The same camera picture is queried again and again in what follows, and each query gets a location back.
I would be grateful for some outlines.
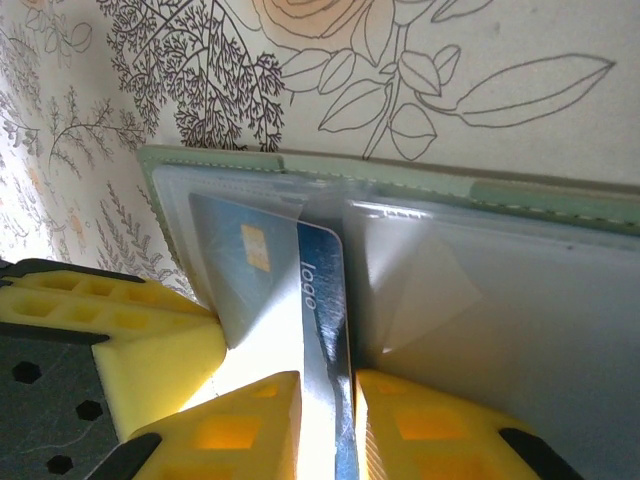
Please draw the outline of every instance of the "plastic card holder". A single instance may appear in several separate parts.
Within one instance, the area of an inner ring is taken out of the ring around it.
[[[177,166],[153,181],[179,261],[230,347],[216,392],[300,371],[298,478],[356,478],[342,242],[330,228],[357,185]]]
[[[531,424],[586,478],[640,471],[640,239],[349,202],[358,362]]]

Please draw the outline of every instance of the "black rubber pad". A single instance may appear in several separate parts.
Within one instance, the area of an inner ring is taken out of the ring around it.
[[[517,428],[503,428],[500,436],[536,472],[540,480],[584,480],[540,437]]]
[[[157,433],[129,440],[116,448],[87,480],[133,480],[161,442]]]
[[[51,329],[31,331],[40,339],[0,336],[0,479],[84,479],[118,444],[95,339],[66,343],[64,331],[48,339]]]
[[[98,270],[96,268],[81,267],[79,265],[71,265],[68,263],[54,262],[52,260],[41,260],[30,258],[21,260],[14,265],[9,265],[0,269],[0,278],[2,277],[24,277],[32,273],[68,271],[86,273],[88,275],[96,275],[100,277],[114,278],[116,280],[125,280],[127,282],[144,283],[144,280],[133,275],[124,273],[108,272],[106,270]]]

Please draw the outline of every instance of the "green leather edge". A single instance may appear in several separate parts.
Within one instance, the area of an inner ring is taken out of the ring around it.
[[[385,195],[461,205],[478,210],[640,235],[640,195],[595,190],[587,183],[550,185],[469,174],[443,173],[408,162],[382,163],[299,153],[229,152],[149,145],[137,152],[153,209],[176,258],[152,181],[159,165],[192,165],[374,183]]]

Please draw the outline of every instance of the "card chip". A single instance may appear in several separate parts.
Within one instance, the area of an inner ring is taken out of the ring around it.
[[[247,262],[260,270],[270,272],[269,253],[264,232],[256,227],[242,225],[242,241],[247,253]]]

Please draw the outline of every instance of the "hexagonal hole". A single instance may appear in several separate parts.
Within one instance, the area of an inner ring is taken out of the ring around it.
[[[47,470],[54,475],[64,475],[73,468],[73,461],[66,455],[56,455],[47,462]]]
[[[76,413],[80,420],[88,420],[93,422],[97,420],[104,412],[102,406],[93,400],[85,400],[76,407]]]
[[[20,362],[11,369],[13,379],[16,382],[31,385],[42,376],[40,367],[31,362]]]

